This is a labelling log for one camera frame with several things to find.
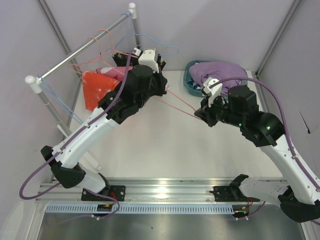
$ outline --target red cloth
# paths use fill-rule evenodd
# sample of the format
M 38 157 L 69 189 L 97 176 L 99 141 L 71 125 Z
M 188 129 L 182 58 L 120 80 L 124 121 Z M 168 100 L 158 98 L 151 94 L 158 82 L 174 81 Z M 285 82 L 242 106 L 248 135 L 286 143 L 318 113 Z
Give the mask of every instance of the red cloth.
M 93 111 L 106 93 L 114 90 L 119 81 L 99 73 L 86 71 L 82 75 L 85 108 Z

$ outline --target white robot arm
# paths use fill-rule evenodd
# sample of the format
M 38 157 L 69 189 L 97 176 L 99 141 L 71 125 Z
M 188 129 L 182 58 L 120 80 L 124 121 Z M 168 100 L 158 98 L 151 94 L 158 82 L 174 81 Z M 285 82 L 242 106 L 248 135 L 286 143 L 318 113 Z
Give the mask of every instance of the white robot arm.
M 79 159 L 101 136 L 137 113 L 150 97 L 166 94 L 167 80 L 159 70 L 157 58 L 155 50 L 143 51 L 139 57 L 140 64 L 129 71 L 119 100 L 107 113 L 92 123 L 92 119 L 101 115 L 111 104 L 119 86 L 100 100 L 92 115 L 79 127 L 85 128 L 80 134 L 72 134 L 53 148 L 45 146 L 41 150 L 46 161 L 60 153 L 49 165 L 65 188 L 80 186 L 102 195 L 109 193 L 110 185 L 106 178 L 100 173 L 82 169 L 78 164 Z M 320 185 L 320 180 L 303 158 L 299 156 L 297 162 L 297 155 L 293 156 L 289 151 L 281 121 L 271 113 L 259 111 L 257 96 L 247 86 L 229 89 L 226 102 L 219 96 L 222 84 L 216 85 L 217 82 L 217 79 L 209 78 L 204 83 L 202 92 L 205 98 L 195 115 L 210 127 L 222 122 L 240 128 L 242 135 L 270 157 L 289 183 L 289 186 L 283 187 L 241 174 L 230 184 L 233 194 L 280 206 L 283 212 L 296 222 L 318 219 L 320 192 L 316 185 Z M 68 141 L 67 147 L 61 151 L 61 147 Z
M 110 110 L 107 108 L 116 98 L 121 84 L 99 101 L 98 107 L 73 134 L 54 147 L 45 146 L 41 149 L 42 156 L 46 161 L 50 161 L 51 171 L 63 187 L 68 189 L 79 186 L 94 193 L 108 195 L 110 185 L 106 178 L 100 173 L 81 167 L 80 158 L 103 135 L 137 113 L 150 97 L 166 94 L 168 81 L 163 77 L 158 65 L 163 65 L 164 62 L 157 51 L 135 51 L 139 56 L 139 64 L 128 72 L 122 93 Z
M 318 219 L 320 180 L 297 151 L 292 155 L 282 122 L 271 113 L 259 111 L 257 96 L 247 86 L 229 89 L 228 102 L 216 96 L 216 87 L 221 85 L 217 81 L 208 79 L 204 83 L 206 97 L 195 115 L 210 127 L 222 122 L 240 128 L 242 135 L 268 155 L 289 183 L 283 187 L 241 174 L 230 184 L 233 194 L 277 205 L 296 222 Z

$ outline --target metal rod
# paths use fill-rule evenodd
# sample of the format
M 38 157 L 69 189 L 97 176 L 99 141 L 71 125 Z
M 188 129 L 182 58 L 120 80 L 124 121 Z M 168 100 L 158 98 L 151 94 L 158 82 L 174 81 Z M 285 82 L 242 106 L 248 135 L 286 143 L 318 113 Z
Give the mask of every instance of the metal rod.
M 139 34 L 138 22 L 137 22 L 136 18 L 132 19 L 132 24 L 133 24 L 133 29 L 134 29 L 135 33 Z M 136 35 L 136 34 L 134 35 L 135 36 L 135 42 L 136 42 L 136 48 L 140 49 L 141 48 L 140 36 Z
M 268 63 L 271 55 L 273 54 L 273 52 L 275 51 L 276 47 L 279 45 L 280 41 L 282 40 L 286 30 L 288 29 L 288 26 L 290 25 L 290 23 L 292 22 L 292 20 L 294 19 L 296 13 L 298 12 L 299 7 L 302 5 L 302 2 L 304 2 L 305 0 L 294 0 L 294 2 L 292 3 L 287 15 L 285 16 L 278 32 L 276 33 L 268 51 L 266 52 L 262 63 L 260 64 L 257 72 L 256 72 L 256 76 L 259 78 L 259 76 L 261 75 L 261 72 L 264 70 L 266 64 Z
M 52 175 L 51 175 L 51 178 L 50 178 L 49 183 L 51 183 L 51 184 L 52 184 L 52 183 L 54 182 L 54 179 L 55 179 L 55 175 L 54 175 L 54 174 L 52 174 Z
M 69 136 L 71 135 L 71 130 L 69 129 L 69 127 L 65 124 L 65 122 L 62 120 L 61 116 L 59 115 L 59 113 L 57 112 L 57 110 L 55 109 L 55 107 L 52 105 L 52 103 L 49 101 L 49 99 L 47 98 L 47 96 L 45 95 L 45 93 L 42 91 L 40 93 L 37 94 L 39 96 L 39 98 L 42 100 L 42 102 L 46 105 L 46 107 L 48 108 L 49 112 L 51 113 L 51 115 L 55 118 L 55 120 L 58 122 L 58 124 L 60 125 L 60 127 L 63 129 L 63 131 Z
M 72 109 L 72 111 L 75 111 L 75 109 L 76 109 L 77 100 L 78 100 L 78 96 L 79 96 L 81 87 L 82 87 L 82 81 L 80 80 L 80 81 L 77 82 L 76 85 L 74 86 L 74 88 L 76 89 L 76 91 L 75 91 L 74 96 L 72 97 L 73 101 L 72 101 L 72 105 L 70 106 L 70 108 Z M 71 121 L 72 121 L 72 116 L 69 116 L 68 121 L 66 122 L 67 126 L 70 127 Z
M 108 31 L 111 31 L 112 29 L 114 29 L 116 26 L 118 26 L 120 23 L 122 23 L 126 18 L 128 18 L 129 16 L 126 14 L 121 15 L 117 20 L 115 20 L 108 28 L 106 28 Z M 107 32 L 106 31 L 101 31 L 97 36 L 95 36 L 96 39 L 100 39 L 102 38 L 104 35 L 106 35 Z M 88 42 L 86 42 L 84 45 L 82 45 L 81 47 L 79 47 L 77 50 L 71 52 L 68 56 L 66 56 L 66 58 L 59 62 L 57 65 L 55 65 L 53 68 L 51 68 L 49 71 L 47 71 L 45 74 L 42 75 L 43 78 L 49 76 L 50 74 L 54 73 L 55 71 L 57 71 L 58 69 L 60 69 L 62 66 L 64 66 L 65 64 L 67 64 L 69 61 L 71 61 L 72 59 L 74 59 L 76 56 L 78 56 L 80 53 L 82 53 L 85 49 L 87 49 L 88 47 L 90 47 L 92 44 L 94 44 L 96 41 L 94 39 L 89 40 Z
M 60 30 L 60 27 L 57 24 L 57 21 L 56 21 L 54 15 L 52 14 L 52 12 L 51 12 L 46 0 L 36 0 L 36 1 L 37 1 L 38 5 L 39 5 L 44 17 L 48 21 L 48 23 L 49 23 L 54 35 L 57 37 L 57 39 L 58 39 L 58 41 L 59 41 L 64 53 L 66 55 L 70 54 L 72 52 L 71 48 L 69 47 L 64 35 L 62 34 L 62 32 Z M 72 64 L 77 64 L 77 61 L 75 59 L 72 59 L 71 63 Z M 79 67 L 77 67 L 75 65 L 73 65 L 72 67 L 74 68 L 74 70 L 77 71 L 76 74 L 79 76 L 79 78 L 81 78 L 81 74 L 78 73 L 79 70 L 80 70 Z

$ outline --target white table surface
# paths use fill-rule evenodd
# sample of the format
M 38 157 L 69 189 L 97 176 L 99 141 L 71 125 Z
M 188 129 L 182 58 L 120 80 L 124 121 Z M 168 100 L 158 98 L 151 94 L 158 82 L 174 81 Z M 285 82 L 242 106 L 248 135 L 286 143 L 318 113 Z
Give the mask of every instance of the white table surface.
M 200 97 L 183 86 L 183 71 L 164 71 L 170 89 L 194 106 Z M 248 86 L 256 92 L 253 82 Z M 189 113 L 192 109 L 172 96 L 162 100 Z M 75 112 L 87 119 L 84 94 L 80 90 Z M 71 130 L 79 124 L 72 120 Z M 281 177 L 274 163 L 237 127 L 218 122 L 214 127 L 154 99 L 102 137 L 89 153 L 101 164 L 101 173 L 117 178 L 224 178 Z

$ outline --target white rod cap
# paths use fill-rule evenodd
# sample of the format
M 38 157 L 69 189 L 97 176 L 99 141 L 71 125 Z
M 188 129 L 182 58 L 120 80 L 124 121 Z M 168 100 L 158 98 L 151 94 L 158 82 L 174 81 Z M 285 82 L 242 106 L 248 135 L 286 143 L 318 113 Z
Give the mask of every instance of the white rod cap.
M 129 10 L 132 15 L 132 19 L 137 18 L 136 4 L 134 2 L 129 3 Z
M 34 91 L 35 94 L 39 94 L 42 92 L 41 87 L 37 84 L 37 78 L 35 76 L 26 76 L 24 81 L 29 84 L 30 88 Z

